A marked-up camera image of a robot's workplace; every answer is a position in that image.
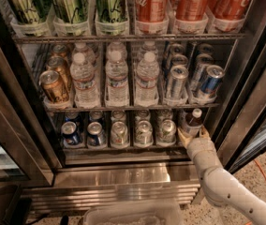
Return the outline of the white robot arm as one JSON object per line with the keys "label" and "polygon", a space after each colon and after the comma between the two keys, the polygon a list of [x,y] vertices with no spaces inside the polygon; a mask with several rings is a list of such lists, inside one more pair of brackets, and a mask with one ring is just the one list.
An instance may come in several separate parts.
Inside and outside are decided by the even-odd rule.
{"label": "white robot arm", "polygon": [[177,131],[196,167],[208,203],[215,207],[229,205],[255,225],[266,225],[266,202],[224,169],[206,128],[200,128],[197,138],[188,135],[180,127]]}

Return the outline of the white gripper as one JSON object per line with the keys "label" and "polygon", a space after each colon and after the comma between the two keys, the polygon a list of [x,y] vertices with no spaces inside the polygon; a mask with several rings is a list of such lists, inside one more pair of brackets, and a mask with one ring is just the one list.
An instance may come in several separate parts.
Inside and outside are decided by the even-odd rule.
{"label": "white gripper", "polygon": [[217,156],[214,143],[209,139],[210,134],[205,126],[199,129],[200,138],[192,138],[185,135],[178,128],[178,137],[184,148],[187,148],[187,154],[196,166],[197,174],[204,174],[207,169],[221,167],[222,164]]}

